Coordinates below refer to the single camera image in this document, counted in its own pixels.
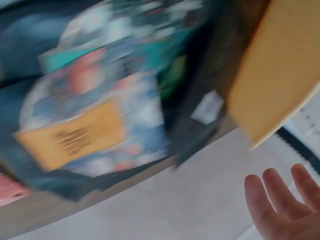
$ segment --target yellow sticker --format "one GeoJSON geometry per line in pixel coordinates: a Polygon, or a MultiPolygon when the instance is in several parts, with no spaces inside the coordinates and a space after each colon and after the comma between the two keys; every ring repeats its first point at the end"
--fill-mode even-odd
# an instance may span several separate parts
{"type": "Polygon", "coordinates": [[[125,139],[121,113],[115,100],[108,100],[69,122],[15,134],[20,143],[46,171],[125,139]]]}

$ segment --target yellow envelope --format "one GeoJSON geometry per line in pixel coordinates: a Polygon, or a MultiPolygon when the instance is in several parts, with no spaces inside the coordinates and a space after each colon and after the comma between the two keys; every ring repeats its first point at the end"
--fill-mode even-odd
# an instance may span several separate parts
{"type": "Polygon", "coordinates": [[[255,147],[319,89],[320,0],[271,1],[227,98],[255,147]]]}

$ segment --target barcode label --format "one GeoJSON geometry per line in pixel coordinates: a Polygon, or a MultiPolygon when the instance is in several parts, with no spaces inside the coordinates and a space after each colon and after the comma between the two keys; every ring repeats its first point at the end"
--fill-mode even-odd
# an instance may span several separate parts
{"type": "Polygon", "coordinates": [[[216,91],[211,91],[204,95],[203,99],[191,115],[191,118],[208,125],[217,119],[223,104],[224,100],[219,94],[216,91]]]}

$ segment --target white floor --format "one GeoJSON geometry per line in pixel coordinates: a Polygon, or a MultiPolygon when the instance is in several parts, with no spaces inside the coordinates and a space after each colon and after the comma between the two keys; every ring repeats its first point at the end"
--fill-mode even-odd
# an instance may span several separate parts
{"type": "Polygon", "coordinates": [[[261,240],[245,203],[245,177],[276,168],[296,194],[290,167],[303,160],[275,135],[249,149],[236,129],[178,170],[12,240],[261,240]]]}

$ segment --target open palm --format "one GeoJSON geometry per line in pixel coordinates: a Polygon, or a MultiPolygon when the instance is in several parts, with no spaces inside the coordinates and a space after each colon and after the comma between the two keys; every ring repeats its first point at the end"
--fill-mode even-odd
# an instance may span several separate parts
{"type": "Polygon", "coordinates": [[[244,188],[253,222],[265,240],[320,240],[320,188],[301,164],[291,168],[295,186],[305,204],[297,201],[273,169],[260,178],[249,175],[244,188]]]}

